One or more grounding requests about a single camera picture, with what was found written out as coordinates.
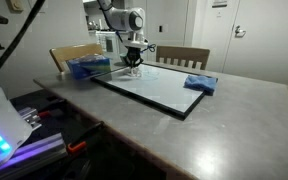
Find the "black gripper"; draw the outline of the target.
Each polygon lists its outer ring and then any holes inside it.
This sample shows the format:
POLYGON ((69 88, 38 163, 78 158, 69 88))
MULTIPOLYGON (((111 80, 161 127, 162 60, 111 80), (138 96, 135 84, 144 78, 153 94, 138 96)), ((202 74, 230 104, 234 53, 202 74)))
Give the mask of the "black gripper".
POLYGON ((133 69, 133 64, 135 64, 134 68, 138 68, 141 65, 143 59, 141 58, 140 53, 141 51, 139 48, 128 48, 124 61, 129 69, 133 69))

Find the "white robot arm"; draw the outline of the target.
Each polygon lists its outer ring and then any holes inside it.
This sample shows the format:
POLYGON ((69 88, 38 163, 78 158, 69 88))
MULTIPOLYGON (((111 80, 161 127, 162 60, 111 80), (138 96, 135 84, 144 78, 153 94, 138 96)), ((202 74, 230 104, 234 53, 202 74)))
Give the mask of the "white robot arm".
POLYGON ((148 40, 144 37, 145 11, 140 8, 115 8, 111 0, 96 0, 100 6, 105 21, 111 30, 128 33, 126 39, 121 39, 127 48, 127 66, 131 69, 138 67, 143 59, 141 50, 148 46, 148 40))

